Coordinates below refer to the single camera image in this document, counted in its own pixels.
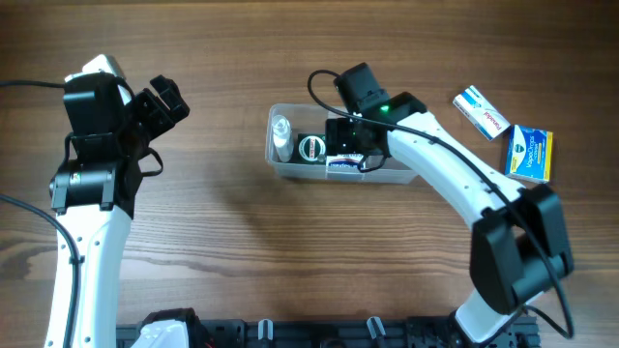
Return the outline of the green Zam-Buk ointment box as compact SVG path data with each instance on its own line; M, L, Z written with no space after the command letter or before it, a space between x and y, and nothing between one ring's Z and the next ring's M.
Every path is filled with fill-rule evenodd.
M302 164L324 164L326 137L318 133L300 133L297 138L297 161Z

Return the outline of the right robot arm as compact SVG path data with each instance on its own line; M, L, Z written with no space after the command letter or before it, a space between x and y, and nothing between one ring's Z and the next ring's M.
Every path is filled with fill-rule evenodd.
M456 341L484 347L523 314L535 313L567 339L574 319L561 281L575 269L558 195L527 188L484 163L450 136L416 97L394 97L361 63L335 73L344 108L338 144L364 158L393 158L430 184L471 231L474 290L451 316Z

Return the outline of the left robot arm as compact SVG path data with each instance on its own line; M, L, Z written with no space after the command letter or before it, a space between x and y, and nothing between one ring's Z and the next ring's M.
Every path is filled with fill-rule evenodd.
M162 75L133 93L109 72L81 73L64 86L72 130L49 183L57 266L47 347L112 347L120 263L151 142L187 118L177 84Z

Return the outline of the white Hansaplast plaster box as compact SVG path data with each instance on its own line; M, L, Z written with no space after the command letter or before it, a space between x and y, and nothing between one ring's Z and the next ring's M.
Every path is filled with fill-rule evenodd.
M361 182L364 174L358 164L363 159L361 154L340 154L326 158L326 179L343 182Z

